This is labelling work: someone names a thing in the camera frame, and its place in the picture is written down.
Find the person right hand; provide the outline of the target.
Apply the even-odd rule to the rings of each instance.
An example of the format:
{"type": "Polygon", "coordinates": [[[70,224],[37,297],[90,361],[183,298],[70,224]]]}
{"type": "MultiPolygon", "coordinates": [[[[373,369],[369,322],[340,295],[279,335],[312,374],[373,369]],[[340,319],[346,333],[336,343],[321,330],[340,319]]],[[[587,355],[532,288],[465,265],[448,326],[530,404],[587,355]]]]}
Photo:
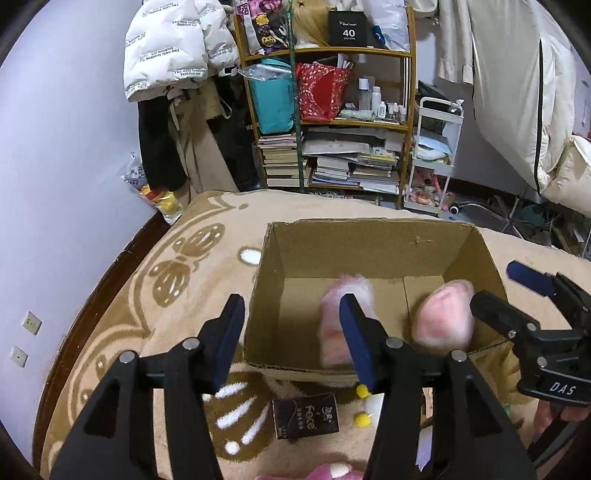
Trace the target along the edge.
{"type": "Polygon", "coordinates": [[[590,407],[566,406],[561,412],[548,401],[540,400],[534,418],[534,431],[536,435],[542,434],[556,419],[560,418],[565,422],[580,422],[587,418],[590,407]]]}

